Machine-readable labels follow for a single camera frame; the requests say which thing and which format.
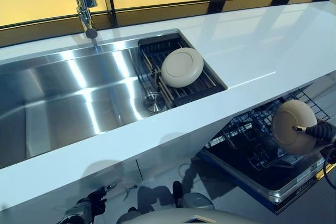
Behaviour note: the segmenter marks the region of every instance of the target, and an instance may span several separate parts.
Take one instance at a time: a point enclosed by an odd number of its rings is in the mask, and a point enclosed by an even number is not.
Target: black dish rack
[[[240,150],[243,157],[256,169],[269,168],[280,159],[299,161],[300,157],[286,154],[278,147],[271,132],[272,117],[280,105],[296,99],[306,103],[317,118],[327,121],[330,117],[321,110],[301,89],[234,117],[207,145],[211,148],[226,141],[234,150]]]
[[[168,109],[195,101],[225,90],[215,74],[204,63],[204,68],[196,81],[183,88],[172,88],[161,77],[164,59],[174,50],[190,47],[180,34],[169,34],[138,42],[139,57],[135,70],[146,93],[159,92]]]

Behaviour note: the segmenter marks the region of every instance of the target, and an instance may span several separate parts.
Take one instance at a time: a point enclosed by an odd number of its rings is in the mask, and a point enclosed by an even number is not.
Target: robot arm
[[[336,189],[336,185],[330,181],[326,172],[327,163],[336,163],[336,127],[326,121],[318,120],[318,123],[312,127],[295,126],[294,130],[327,142],[329,146],[321,150],[324,157],[323,173],[329,185]]]
[[[89,194],[86,198],[80,199],[76,205],[68,209],[59,224],[90,224],[95,216],[105,212],[106,193],[115,188],[117,183],[107,187],[101,187],[97,191]]]

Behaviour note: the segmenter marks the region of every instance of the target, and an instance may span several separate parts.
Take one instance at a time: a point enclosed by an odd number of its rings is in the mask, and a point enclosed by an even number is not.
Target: kitchen sink
[[[174,29],[0,65],[0,168],[225,90],[206,62],[167,86],[160,67],[179,47],[192,46]]]

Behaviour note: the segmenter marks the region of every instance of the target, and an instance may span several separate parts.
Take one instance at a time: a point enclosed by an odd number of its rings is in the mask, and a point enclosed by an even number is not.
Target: dishwasher door
[[[291,99],[305,102],[317,118],[333,123],[304,90],[309,91],[309,86],[234,117],[198,153],[275,214],[323,177],[324,158],[320,153],[293,156],[282,150],[272,137],[272,116],[282,103]]]

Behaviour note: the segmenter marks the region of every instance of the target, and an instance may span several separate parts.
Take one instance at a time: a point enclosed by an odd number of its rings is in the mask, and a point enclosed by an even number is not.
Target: wire rack
[[[139,80],[146,92],[160,92],[168,108],[179,106],[207,95],[225,90],[216,80],[207,65],[204,65],[199,78],[183,88],[166,85],[161,77],[164,59],[174,50],[190,47],[178,34],[162,36],[161,41],[139,41],[140,67],[137,68]]]
[[[234,117],[207,145],[210,148],[220,142],[241,150],[249,163],[257,170],[268,168],[286,155],[278,147],[271,132],[272,117],[281,104],[296,99],[305,102],[317,118],[327,121],[330,117],[301,89]]]

